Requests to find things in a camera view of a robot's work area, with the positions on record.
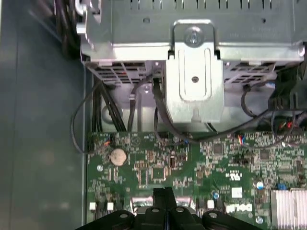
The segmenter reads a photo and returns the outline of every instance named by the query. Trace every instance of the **capacitor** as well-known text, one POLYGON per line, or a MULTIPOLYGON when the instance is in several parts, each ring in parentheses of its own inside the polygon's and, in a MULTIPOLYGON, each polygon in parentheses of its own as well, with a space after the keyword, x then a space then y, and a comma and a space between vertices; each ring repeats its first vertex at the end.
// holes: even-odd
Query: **capacitor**
POLYGON ((283 183, 277 184, 277 188, 278 188, 279 190, 286 190, 286 189, 287 189, 286 185, 283 184, 283 183))
POLYGON ((220 197, 220 195, 217 192, 213 192, 212 195, 214 200, 217 200, 220 197))
POLYGON ((175 156, 171 156, 169 164, 170 164, 171 169, 175 167, 175 156))
POLYGON ((263 182, 261 182, 261 181, 257 182, 256 188, 259 189, 259 190, 262 190, 264 188, 263 182))

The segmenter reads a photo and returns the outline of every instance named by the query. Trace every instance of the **metal bracket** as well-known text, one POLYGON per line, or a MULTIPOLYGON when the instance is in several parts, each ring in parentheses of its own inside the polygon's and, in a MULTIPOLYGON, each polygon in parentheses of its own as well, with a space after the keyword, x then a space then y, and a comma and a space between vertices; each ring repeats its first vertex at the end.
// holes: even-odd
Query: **metal bracket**
POLYGON ((219 122, 224 80, 223 63, 214 54, 214 26, 209 20, 178 20, 171 35, 175 55, 166 62, 165 94, 173 122, 191 122, 195 116, 219 122))

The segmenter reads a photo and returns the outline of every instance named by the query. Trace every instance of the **screw hole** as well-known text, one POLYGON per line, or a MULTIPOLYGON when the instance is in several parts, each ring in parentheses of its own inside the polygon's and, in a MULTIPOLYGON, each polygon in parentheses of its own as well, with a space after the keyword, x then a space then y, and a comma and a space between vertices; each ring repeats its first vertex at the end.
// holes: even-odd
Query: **screw hole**
POLYGON ((192 82, 193 83, 197 83, 200 79, 198 77, 192 77, 192 82))
POLYGON ((143 23, 149 24, 150 18, 149 17, 143 18, 143 23))

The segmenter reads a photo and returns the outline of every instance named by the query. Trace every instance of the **green circuit board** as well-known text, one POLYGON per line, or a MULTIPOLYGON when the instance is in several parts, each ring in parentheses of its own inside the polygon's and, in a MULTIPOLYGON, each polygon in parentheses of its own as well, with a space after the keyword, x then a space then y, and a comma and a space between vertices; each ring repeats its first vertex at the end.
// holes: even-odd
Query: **green circuit board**
MULTIPOLYGON (((104 148, 88 156, 87 222, 117 209, 137 213, 139 207, 152 205, 153 188, 170 186, 178 205, 192 207, 200 216, 214 209, 272 229, 271 190, 307 188, 303 145, 252 150, 233 135, 172 145, 177 140, 171 134, 161 135, 168 144, 154 133, 90 134, 92 148, 104 148), (124 152, 124 158, 116 158, 120 155, 114 150, 124 152)), ((291 138, 305 142, 305 135, 291 138)), ((269 132, 247 132, 244 137, 249 146, 265 146, 273 139, 269 132)))

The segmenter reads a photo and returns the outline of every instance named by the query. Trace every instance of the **white label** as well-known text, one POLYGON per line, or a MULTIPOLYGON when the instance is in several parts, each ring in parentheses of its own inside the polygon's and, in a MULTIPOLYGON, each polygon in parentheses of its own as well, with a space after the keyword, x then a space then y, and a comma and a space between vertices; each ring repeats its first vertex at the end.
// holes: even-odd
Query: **white label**
POLYGON ((226 177, 230 178, 231 181, 240 181, 242 174, 240 173, 226 173, 226 177))
POLYGON ((243 190, 242 188, 231 188, 231 197, 232 198, 242 198, 243 197, 243 190))
POLYGON ((232 204, 232 205, 227 205, 226 206, 226 212, 231 213, 231 212, 252 212, 253 211, 253 205, 252 204, 232 204))

